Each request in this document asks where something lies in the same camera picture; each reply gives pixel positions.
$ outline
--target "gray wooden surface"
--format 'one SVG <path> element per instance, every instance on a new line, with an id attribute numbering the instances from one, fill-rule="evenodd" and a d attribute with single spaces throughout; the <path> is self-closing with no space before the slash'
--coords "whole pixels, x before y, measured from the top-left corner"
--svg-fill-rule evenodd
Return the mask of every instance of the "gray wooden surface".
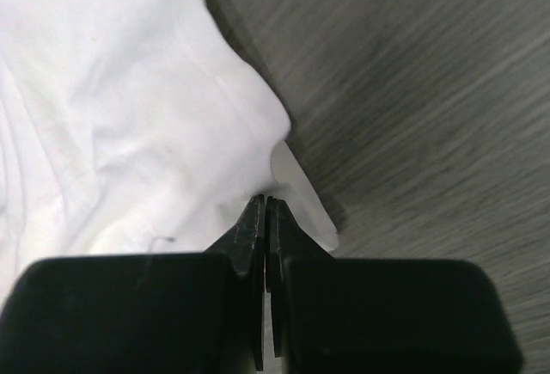
<path id="1" fill-rule="evenodd" d="M 480 264 L 550 372 L 550 0 L 207 2 L 289 110 L 337 254 Z"/>

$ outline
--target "towel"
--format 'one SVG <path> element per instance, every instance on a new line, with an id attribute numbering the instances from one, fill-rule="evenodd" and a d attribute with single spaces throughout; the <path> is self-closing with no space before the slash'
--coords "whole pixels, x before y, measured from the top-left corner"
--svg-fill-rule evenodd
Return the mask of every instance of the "towel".
<path id="1" fill-rule="evenodd" d="M 41 258 L 203 250 L 261 192 L 335 248 L 289 129 L 204 0 L 0 0 L 0 303 Z"/>

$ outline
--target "white fabric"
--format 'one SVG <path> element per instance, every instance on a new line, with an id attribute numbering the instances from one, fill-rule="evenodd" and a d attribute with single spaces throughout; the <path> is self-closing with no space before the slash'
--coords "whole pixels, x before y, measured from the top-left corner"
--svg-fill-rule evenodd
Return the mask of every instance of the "white fabric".
<path id="1" fill-rule="evenodd" d="M 204 249 L 266 189 L 334 248 L 287 148 L 308 195 L 274 186 L 289 127 L 204 0 L 0 0 L 0 303 L 43 257 Z"/>

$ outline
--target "black object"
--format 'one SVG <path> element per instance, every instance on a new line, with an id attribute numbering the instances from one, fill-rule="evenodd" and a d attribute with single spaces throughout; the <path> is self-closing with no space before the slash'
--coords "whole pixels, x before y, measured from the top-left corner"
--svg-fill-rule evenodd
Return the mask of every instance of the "black object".
<path id="1" fill-rule="evenodd" d="M 262 369 L 264 259 L 289 373 L 517 373 L 485 274 L 463 261 L 336 260 L 281 200 L 251 199 L 204 253 L 40 261 L 0 317 L 0 373 Z"/>

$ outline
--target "folded cloth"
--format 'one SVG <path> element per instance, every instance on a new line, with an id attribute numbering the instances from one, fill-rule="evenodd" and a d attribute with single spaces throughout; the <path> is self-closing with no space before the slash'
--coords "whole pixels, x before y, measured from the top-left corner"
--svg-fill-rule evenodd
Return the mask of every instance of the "folded cloth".
<path id="1" fill-rule="evenodd" d="M 40 258 L 204 249 L 264 190 L 335 247 L 288 148 L 308 195 L 273 179 L 288 116 L 204 0 L 0 0 L 0 21 L 0 303 Z"/>

